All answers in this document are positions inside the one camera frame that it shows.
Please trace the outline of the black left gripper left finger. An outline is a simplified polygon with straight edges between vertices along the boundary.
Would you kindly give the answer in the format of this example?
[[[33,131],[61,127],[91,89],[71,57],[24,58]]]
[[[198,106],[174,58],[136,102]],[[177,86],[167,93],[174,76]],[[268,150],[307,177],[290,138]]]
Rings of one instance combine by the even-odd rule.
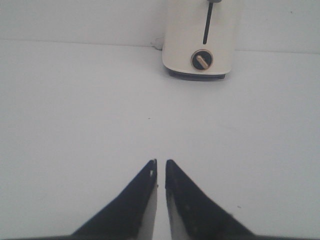
[[[122,192],[73,237],[152,237],[157,210],[157,161],[152,159]]]

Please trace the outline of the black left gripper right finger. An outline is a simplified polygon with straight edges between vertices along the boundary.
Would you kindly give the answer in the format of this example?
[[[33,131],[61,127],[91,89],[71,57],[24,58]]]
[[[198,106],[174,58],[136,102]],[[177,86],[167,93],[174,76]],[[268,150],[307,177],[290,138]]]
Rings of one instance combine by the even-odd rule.
[[[211,200],[172,159],[165,165],[165,190],[172,237],[255,235]]]

